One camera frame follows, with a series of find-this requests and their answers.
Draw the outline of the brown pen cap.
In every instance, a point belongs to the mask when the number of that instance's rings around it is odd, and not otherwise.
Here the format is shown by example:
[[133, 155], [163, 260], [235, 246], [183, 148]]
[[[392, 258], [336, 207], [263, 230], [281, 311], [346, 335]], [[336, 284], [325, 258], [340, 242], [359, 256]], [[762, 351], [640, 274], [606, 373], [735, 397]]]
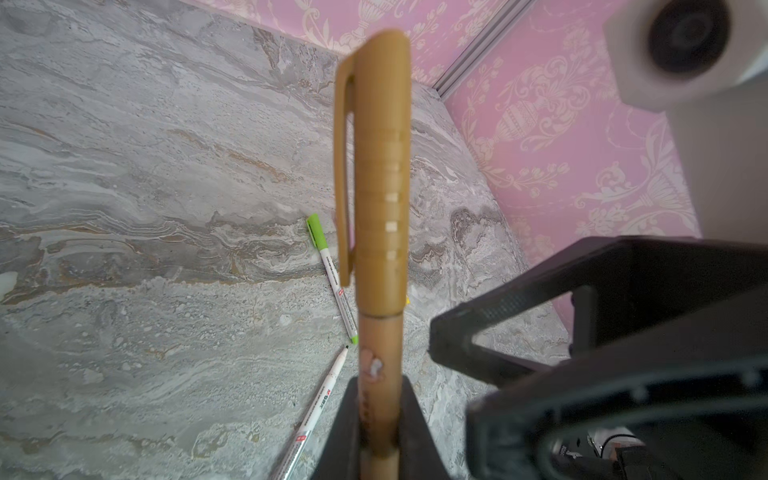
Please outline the brown pen cap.
[[409, 240], [410, 43], [384, 30], [335, 78], [333, 170], [342, 285], [366, 317], [402, 313]]

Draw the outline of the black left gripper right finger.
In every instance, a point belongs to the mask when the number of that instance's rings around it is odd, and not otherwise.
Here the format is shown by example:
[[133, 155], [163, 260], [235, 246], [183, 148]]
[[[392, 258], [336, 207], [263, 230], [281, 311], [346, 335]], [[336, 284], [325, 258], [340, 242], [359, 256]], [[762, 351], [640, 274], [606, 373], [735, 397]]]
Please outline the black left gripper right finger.
[[401, 413], [398, 422], [399, 479], [449, 480], [412, 383], [402, 377]]

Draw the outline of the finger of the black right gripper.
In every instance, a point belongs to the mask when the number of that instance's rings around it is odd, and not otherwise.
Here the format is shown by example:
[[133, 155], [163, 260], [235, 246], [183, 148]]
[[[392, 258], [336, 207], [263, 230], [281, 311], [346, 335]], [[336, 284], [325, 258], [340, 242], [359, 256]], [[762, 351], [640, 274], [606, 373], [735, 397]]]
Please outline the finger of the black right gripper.
[[566, 293], [571, 351], [586, 354], [767, 282], [767, 249], [675, 237], [588, 237], [431, 321], [439, 365], [497, 387], [548, 365], [474, 344], [475, 334]]

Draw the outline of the orange brown pen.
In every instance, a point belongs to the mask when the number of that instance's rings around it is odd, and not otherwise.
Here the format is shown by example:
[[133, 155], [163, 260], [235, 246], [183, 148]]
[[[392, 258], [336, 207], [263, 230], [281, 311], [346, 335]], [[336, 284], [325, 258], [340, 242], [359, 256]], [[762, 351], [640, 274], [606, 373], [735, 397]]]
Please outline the orange brown pen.
[[397, 479], [403, 315], [360, 318], [358, 405], [360, 477]]

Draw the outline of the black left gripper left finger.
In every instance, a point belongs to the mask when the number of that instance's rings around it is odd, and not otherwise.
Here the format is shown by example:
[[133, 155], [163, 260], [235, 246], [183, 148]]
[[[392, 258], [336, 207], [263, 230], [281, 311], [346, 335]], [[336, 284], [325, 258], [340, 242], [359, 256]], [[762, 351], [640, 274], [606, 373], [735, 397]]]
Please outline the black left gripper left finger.
[[360, 477], [361, 425], [358, 378], [347, 384], [312, 480], [358, 480]]

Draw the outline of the white pen green end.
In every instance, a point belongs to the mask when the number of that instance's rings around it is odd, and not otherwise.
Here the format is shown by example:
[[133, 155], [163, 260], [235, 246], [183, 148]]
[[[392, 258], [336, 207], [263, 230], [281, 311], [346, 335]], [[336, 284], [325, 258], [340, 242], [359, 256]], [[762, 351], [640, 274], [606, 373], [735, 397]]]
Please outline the white pen green end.
[[353, 345], [359, 341], [357, 323], [344, 288], [340, 284], [339, 274], [333, 262], [322, 224], [317, 214], [310, 215], [306, 220], [307, 228], [313, 245], [318, 250], [330, 288], [334, 294], [346, 334]]

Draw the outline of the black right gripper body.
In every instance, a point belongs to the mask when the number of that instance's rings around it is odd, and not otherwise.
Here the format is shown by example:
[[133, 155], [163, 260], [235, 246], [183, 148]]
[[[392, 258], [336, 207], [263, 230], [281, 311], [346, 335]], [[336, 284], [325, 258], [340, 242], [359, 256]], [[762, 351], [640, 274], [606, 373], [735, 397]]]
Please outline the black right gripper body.
[[633, 274], [652, 325], [469, 406], [479, 479], [575, 479], [568, 436], [625, 427], [685, 479], [767, 475], [767, 271]]

